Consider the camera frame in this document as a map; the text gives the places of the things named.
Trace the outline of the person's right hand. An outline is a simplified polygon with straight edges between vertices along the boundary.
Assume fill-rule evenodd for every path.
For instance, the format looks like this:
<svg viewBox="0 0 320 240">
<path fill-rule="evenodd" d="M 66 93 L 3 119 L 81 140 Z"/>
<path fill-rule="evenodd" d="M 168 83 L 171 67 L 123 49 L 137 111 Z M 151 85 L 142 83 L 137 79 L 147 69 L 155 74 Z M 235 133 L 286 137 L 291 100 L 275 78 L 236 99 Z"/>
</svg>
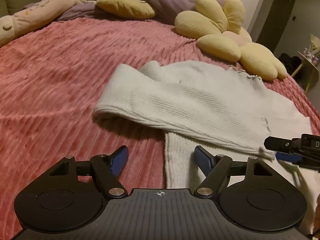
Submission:
<svg viewBox="0 0 320 240">
<path fill-rule="evenodd" d="M 316 207 L 313 212 L 307 214 L 307 219 L 312 228 L 311 232 L 307 235 L 308 239 L 319 239 L 319 227 L 320 227 L 320 198 L 317 197 Z"/>
</svg>

